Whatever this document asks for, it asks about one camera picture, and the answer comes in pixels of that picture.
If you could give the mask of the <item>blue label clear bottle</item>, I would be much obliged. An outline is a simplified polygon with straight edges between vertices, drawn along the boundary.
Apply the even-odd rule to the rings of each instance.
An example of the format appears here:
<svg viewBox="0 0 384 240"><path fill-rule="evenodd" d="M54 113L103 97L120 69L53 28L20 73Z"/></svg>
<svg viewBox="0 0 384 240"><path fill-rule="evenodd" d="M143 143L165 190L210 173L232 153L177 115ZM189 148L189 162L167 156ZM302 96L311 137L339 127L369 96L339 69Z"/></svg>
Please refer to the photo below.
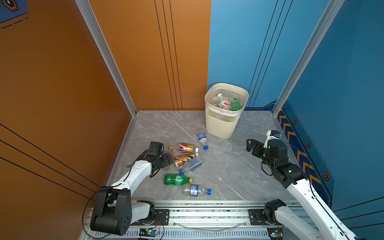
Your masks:
<svg viewBox="0 0 384 240"><path fill-rule="evenodd" d="M205 133L199 133L198 134L198 141L203 146L204 150L208 150L209 149L209 147L207 145L208 139L207 139Z"/></svg>

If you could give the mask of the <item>clear bottle blue cap front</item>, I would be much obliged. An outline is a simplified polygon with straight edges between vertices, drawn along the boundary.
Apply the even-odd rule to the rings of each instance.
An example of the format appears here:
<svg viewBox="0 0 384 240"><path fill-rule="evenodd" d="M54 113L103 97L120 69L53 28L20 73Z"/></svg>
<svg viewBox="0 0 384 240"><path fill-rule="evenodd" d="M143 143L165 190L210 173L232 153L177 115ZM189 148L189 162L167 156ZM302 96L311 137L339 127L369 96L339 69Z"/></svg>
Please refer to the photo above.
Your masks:
<svg viewBox="0 0 384 240"><path fill-rule="evenodd" d="M202 185L189 184L182 189L182 194L190 197L211 196L212 190Z"/></svg>

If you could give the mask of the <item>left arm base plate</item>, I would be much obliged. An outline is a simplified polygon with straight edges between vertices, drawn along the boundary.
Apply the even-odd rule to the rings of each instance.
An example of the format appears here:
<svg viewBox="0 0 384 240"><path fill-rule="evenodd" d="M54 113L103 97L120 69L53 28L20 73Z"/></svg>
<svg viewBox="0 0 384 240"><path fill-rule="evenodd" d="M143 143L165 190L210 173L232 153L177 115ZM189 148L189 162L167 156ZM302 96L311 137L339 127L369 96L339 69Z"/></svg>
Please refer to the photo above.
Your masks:
<svg viewBox="0 0 384 240"><path fill-rule="evenodd" d="M169 209L155 209L155 216L153 220L139 220L133 223L133 226L154 226L158 223L158 220L164 225L169 225L170 210Z"/></svg>

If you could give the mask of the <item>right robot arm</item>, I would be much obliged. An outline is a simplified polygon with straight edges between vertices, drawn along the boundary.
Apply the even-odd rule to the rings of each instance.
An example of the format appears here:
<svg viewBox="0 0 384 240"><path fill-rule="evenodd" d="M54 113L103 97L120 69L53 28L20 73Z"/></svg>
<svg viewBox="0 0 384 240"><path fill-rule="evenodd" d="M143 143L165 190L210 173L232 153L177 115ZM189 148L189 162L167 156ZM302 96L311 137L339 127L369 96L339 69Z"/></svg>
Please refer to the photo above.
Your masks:
<svg viewBox="0 0 384 240"><path fill-rule="evenodd" d="M312 227L296 216L283 201L277 199L265 204L267 223L287 227L301 240L356 240L358 236L334 214L318 195L302 169L290 163L286 144L279 139L266 143L248 139L246 150L270 168L272 176L300 203L314 222Z"/></svg>

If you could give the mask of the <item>pale blue label bottle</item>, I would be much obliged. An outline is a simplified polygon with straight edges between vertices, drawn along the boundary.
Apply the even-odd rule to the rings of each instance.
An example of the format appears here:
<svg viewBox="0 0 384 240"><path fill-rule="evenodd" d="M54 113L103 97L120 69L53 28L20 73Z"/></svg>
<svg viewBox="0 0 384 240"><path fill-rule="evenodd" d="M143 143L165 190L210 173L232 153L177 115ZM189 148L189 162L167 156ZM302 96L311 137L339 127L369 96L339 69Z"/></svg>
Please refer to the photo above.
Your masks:
<svg viewBox="0 0 384 240"><path fill-rule="evenodd" d="M191 159L190 161L186 162L181 169L179 170L179 174L181 175L186 175L186 174L191 174L193 173L196 169L202 166L202 161L198 158L195 157Z"/></svg>

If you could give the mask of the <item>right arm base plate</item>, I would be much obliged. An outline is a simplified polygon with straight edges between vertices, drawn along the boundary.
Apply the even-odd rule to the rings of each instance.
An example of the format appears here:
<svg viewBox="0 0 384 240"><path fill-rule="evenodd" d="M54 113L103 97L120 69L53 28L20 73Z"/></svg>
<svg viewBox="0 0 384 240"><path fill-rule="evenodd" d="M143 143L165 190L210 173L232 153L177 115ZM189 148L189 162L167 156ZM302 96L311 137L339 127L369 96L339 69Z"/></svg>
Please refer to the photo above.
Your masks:
<svg viewBox="0 0 384 240"><path fill-rule="evenodd" d="M248 214L252 226L283 226L283 224L275 220L269 222L262 209L249 209Z"/></svg>

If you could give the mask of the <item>Wahaha clear water bottle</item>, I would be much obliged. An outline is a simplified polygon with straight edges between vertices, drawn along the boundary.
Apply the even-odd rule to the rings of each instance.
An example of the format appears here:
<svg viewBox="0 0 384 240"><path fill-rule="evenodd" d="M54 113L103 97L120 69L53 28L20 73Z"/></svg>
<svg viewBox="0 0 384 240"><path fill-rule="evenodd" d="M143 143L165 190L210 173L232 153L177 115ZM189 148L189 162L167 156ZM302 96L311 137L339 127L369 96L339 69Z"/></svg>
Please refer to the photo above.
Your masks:
<svg viewBox="0 0 384 240"><path fill-rule="evenodd" d="M225 98L222 94L218 94L218 107L224 110L230 110L231 109L231 102Z"/></svg>

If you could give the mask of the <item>brown Nescafe bottle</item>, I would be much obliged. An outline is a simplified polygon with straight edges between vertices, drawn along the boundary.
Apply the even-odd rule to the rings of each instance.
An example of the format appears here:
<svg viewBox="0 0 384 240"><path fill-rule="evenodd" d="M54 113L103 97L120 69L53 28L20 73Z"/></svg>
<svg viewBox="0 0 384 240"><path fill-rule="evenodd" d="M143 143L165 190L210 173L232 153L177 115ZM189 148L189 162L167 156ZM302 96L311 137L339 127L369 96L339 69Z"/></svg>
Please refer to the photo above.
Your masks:
<svg viewBox="0 0 384 240"><path fill-rule="evenodd" d="M174 163L177 168L182 167L187 163L188 161L192 160L195 157L198 157L198 153L193 153L193 154L187 154L187 155L182 155L180 157L175 157L174 158Z"/></svg>

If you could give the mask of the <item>large green Sprite bottle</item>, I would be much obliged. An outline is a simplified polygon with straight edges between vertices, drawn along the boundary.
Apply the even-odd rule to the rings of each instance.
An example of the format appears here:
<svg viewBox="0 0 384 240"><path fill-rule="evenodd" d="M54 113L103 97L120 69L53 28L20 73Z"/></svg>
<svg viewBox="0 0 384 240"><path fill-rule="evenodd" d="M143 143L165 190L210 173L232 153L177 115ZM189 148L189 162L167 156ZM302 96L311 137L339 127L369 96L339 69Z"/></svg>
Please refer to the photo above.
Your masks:
<svg viewBox="0 0 384 240"><path fill-rule="evenodd" d="M166 186L183 186L185 184L192 184L193 178L186 177L180 174L165 174L164 185Z"/></svg>

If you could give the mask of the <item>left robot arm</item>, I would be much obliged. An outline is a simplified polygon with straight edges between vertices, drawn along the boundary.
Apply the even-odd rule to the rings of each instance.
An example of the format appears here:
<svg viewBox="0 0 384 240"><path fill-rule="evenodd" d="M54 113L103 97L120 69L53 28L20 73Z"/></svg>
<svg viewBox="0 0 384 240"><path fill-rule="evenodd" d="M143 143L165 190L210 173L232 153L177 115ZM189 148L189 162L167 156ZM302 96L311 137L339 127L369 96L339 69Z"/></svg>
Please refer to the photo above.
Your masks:
<svg viewBox="0 0 384 240"><path fill-rule="evenodd" d="M151 142L147 150L128 166L129 171L109 187L96 192L90 229L107 235L124 235L132 223L155 219L155 204L151 201L132 202L132 195L141 182L155 176L160 169L173 163L171 154L164 153L164 144Z"/></svg>

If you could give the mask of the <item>small green Sprite bottle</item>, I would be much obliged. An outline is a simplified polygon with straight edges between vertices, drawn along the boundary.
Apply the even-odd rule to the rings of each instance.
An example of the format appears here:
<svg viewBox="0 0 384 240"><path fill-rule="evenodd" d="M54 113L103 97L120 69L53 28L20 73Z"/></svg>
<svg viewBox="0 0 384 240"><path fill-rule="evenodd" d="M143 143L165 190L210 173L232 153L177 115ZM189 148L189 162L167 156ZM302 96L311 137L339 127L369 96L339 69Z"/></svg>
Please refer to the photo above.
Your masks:
<svg viewBox="0 0 384 240"><path fill-rule="evenodd" d="M231 111L239 111L242 109L242 102L238 98L233 98L231 102Z"/></svg>

